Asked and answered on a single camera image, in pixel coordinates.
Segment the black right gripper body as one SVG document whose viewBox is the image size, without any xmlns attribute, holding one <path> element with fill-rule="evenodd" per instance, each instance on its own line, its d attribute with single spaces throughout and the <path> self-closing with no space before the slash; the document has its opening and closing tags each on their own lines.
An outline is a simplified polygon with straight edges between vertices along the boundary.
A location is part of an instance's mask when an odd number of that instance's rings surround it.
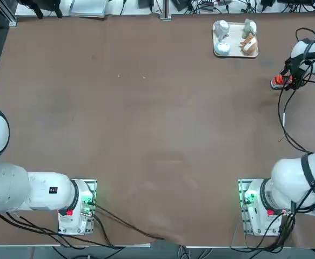
<svg viewBox="0 0 315 259">
<path fill-rule="evenodd" d="M 290 61 L 292 63 L 292 75 L 290 77 L 298 79 L 299 86 L 303 86 L 305 84 L 304 77 L 311 72 L 313 61 L 305 60 L 302 54 L 295 57 L 291 56 Z"/>
</svg>

